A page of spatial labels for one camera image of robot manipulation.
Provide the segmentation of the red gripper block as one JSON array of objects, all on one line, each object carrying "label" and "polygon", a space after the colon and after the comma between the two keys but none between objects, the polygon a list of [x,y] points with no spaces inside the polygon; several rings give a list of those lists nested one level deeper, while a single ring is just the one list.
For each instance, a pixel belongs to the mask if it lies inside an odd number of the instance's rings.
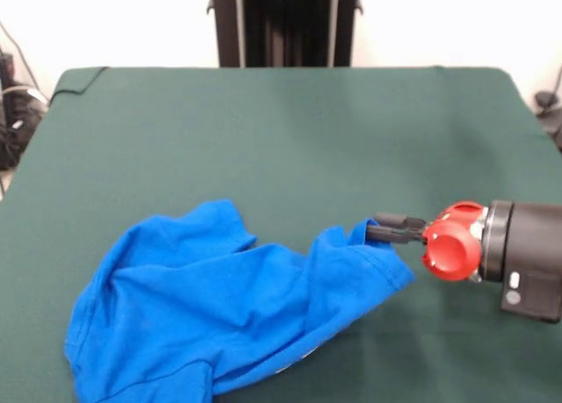
[{"label": "red gripper block", "polygon": [[472,201],[450,205],[429,225],[414,216],[379,212],[374,216],[379,226],[367,226],[366,240],[420,242],[426,245],[421,260],[433,276],[449,282],[463,281],[479,268],[486,216],[487,208]]}]

